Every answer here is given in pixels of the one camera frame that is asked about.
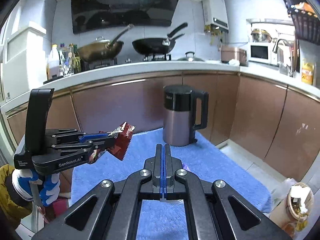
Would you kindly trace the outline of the blue white gloved hand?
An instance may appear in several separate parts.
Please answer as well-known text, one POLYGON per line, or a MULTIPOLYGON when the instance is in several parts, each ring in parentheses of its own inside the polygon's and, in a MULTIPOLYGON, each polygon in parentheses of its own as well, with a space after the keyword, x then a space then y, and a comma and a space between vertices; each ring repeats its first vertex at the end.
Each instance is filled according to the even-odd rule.
POLYGON ((55 173, 44 178, 35 170, 15 169, 11 176, 12 185, 15 191, 26 201, 34 200, 35 194, 31 190, 31 185, 35 185, 38 190, 37 196, 43 206, 49 206, 57 200, 60 193, 60 174, 55 173))

